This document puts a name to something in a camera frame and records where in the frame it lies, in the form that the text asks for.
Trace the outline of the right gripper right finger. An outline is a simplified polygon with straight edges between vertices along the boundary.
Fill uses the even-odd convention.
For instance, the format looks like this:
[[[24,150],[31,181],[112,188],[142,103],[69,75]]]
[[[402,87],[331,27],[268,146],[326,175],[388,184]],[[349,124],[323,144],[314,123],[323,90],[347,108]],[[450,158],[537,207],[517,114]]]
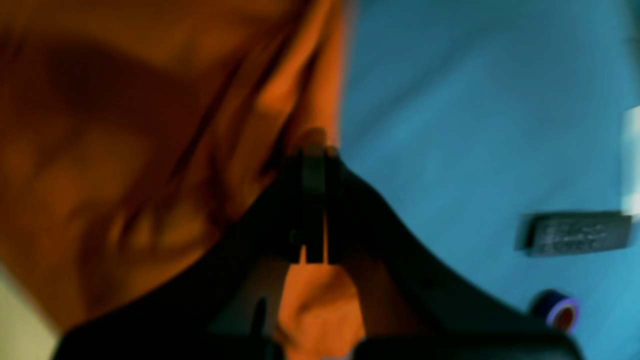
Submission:
[[[581,360],[575,342],[478,289],[416,239],[336,148],[325,152],[330,264],[358,290],[355,360]]]

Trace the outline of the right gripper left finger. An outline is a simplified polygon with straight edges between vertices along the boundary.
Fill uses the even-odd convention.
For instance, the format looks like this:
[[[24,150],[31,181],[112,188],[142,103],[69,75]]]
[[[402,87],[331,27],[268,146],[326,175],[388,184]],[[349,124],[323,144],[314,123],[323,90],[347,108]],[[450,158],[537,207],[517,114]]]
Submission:
[[[286,161],[275,182],[180,275],[78,326],[55,360],[283,360],[271,332],[291,264],[322,264],[326,150]]]

